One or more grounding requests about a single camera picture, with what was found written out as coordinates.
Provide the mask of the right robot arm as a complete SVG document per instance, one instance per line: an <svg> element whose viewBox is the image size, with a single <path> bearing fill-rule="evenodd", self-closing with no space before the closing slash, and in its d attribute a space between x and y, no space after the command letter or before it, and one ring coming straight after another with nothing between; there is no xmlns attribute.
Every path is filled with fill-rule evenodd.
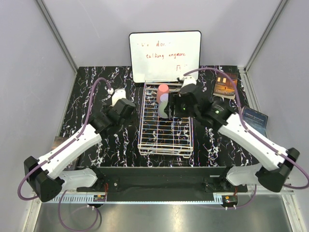
<svg viewBox="0 0 309 232"><path fill-rule="evenodd" d="M191 117L208 129L229 137L253 155L259 163L228 168L219 179L223 191L243 184L260 184L272 192L280 192L296 161L299 151L286 149L243 122L240 115L224 101L209 101L200 88L189 84L178 92L163 94L160 113L167 117Z"/></svg>

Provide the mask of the purple plastic cup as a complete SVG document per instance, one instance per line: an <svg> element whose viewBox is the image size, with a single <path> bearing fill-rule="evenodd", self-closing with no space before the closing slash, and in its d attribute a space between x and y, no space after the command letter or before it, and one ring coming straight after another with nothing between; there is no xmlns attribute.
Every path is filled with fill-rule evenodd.
<svg viewBox="0 0 309 232"><path fill-rule="evenodd" d="M164 93L160 96L160 102L168 102L169 100L169 94L168 93Z"/></svg>

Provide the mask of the green plastic cup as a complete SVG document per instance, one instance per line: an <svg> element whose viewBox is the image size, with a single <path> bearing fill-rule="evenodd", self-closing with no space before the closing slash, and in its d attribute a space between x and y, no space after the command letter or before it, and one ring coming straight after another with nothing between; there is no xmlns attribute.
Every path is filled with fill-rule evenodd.
<svg viewBox="0 0 309 232"><path fill-rule="evenodd" d="M166 113L167 104L168 104L168 102L161 102L158 105L158 115L159 115L159 117L164 118L164 119L173 118L173 116L168 116L167 113Z"/></svg>

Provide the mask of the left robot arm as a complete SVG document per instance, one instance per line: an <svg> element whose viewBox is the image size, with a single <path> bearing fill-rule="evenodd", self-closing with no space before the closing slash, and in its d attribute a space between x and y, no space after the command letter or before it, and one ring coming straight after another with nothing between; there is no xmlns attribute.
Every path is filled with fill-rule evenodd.
<svg viewBox="0 0 309 232"><path fill-rule="evenodd" d="M55 198L61 191L86 188L100 191L104 176L94 167L65 171L65 168L82 153L117 133L127 122L136 106L121 98L103 112L93 114L90 121L56 149L36 159L24 161L25 180L42 202Z"/></svg>

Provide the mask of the white wire dish rack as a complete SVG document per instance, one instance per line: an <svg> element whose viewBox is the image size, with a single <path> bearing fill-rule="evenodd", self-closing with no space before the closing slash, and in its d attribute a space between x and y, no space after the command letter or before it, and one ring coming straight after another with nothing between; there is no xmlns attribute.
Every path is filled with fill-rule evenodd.
<svg viewBox="0 0 309 232"><path fill-rule="evenodd" d="M142 156L167 155L190 158L194 151L193 122L185 118L161 118L156 94L160 83L145 83L140 110L138 149Z"/></svg>

